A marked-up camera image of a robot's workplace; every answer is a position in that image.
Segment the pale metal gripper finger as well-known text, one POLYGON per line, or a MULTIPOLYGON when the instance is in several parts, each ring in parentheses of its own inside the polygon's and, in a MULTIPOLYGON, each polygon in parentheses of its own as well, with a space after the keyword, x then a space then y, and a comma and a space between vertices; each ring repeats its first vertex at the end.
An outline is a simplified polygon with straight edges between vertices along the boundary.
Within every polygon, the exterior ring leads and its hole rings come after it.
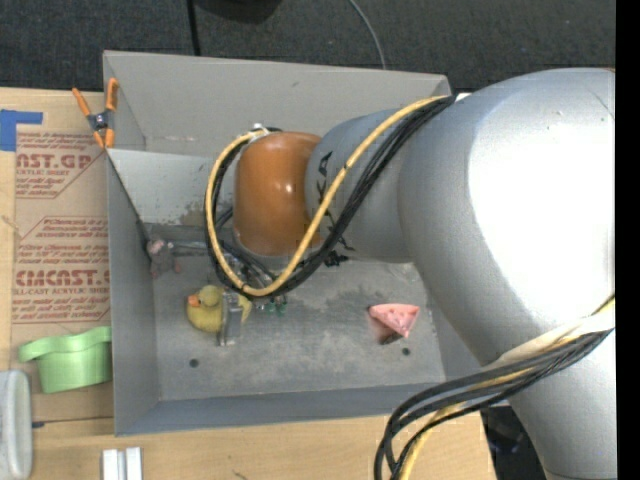
POLYGON ((241 305, 239 295, 225 292, 222 298, 222 323, 217 340, 220 346, 234 345, 241 335, 241 305))

